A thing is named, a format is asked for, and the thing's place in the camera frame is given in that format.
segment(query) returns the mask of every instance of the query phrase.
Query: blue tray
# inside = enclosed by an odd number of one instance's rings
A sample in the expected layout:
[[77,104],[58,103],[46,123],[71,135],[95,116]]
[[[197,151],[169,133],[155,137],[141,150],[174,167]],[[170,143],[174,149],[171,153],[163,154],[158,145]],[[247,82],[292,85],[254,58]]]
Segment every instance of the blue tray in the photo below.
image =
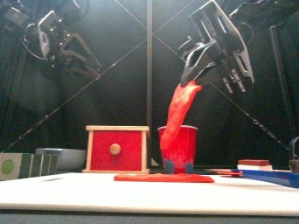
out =
[[299,188],[299,174],[288,171],[253,171],[234,169],[234,172],[242,172],[243,178],[262,180],[282,186]]

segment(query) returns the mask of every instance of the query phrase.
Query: red towel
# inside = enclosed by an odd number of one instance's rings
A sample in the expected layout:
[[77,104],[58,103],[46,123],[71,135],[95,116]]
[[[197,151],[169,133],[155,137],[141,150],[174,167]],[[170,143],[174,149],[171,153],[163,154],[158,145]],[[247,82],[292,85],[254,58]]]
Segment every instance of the red towel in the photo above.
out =
[[215,180],[209,176],[199,174],[118,174],[115,181],[139,181],[139,182],[185,182],[185,183],[214,183]]
[[197,86],[193,80],[186,87],[179,86],[175,89],[171,106],[169,108],[169,120],[166,130],[161,139],[161,148],[167,150],[174,139],[179,134],[183,125],[183,119],[193,105],[197,93],[202,90],[202,86]]

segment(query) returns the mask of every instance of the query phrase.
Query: white table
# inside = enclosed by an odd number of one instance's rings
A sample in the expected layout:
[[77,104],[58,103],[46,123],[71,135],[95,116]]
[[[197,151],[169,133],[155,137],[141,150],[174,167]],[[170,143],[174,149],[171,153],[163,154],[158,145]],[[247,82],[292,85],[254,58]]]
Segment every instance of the white table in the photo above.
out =
[[245,178],[215,183],[118,182],[67,173],[0,182],[0,210],[299,216],[299,189]]

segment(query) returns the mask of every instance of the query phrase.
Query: black backdrop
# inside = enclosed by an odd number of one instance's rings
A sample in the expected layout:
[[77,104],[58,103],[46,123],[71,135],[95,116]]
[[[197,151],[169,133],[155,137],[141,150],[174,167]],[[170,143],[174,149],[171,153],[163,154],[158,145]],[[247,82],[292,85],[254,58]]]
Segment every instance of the black backdrop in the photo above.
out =
[[[87,9],[87,1],[78,2],[82,9]],[[183,72],[183,63],[174,51],[187,40],[187,36],[193,35],[197,38],[187,16],[206,2],[206,0],[153,1],[155,36],[153,85],[150,85],[153,90],[150,151],[159,164],[162,159],[157,129],[166,125],[167,109]],[[42,0],[27,3],[29,6],[39,4],[37,17],[43,17],[53,9],[55,1]],[[226,12],[231,12],[242,3],[243,1],[229,1]],[[294,28],[298,25],[297,21],[293,17],[290,24],[280,28],[284,33],[281,44],[288,67],[292,65],[289,63],[298,61],[298,55],[292,57],[293,60],[289,60],[290,56],[288,58],[290,49],[298,53],[298,46],[293,44],[294,35],[298,37]],[[102,72],[119,62],[10,151],[34,152],[35,148],[41,147],[86,150],[87,125],[149,125],[146,27],[147,1],[90,0],[87,16],[69,29],[86,39],[103,65]],[[0,146],[3,150],[78,93],[91,82],[91,78],[77,73],[58,73],[47,61],[37,59],[25,50],[18,38],[7,31],[2,31],[0,35]],[[286,117],[269,29],[255,33],[247,49],[255,85],[245,94],[235,93],[230,97],[289,144],[294,133]],[[288,91],[292,91],[297,118],[299,113],[296,104],[298,102],[296,83],[299,80],[296,66],[290,67],[288,75],[290,80]],[[226,92],[222,82],[214,84]],[[274,166],[288,165],[289,155],[282,146],[254,125],[213,86],[207,86],[198,93],[185,124],[199,128],[197,165],[233,166],[242,158],[270,159]]]

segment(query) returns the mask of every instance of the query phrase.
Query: wooden box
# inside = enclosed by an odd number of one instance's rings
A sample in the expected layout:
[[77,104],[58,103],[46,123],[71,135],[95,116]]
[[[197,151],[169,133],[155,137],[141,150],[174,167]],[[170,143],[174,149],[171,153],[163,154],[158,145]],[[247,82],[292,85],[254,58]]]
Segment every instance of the wooden box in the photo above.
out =
[[147,126],[87,126],[89,155],[83,172],[149,173]]

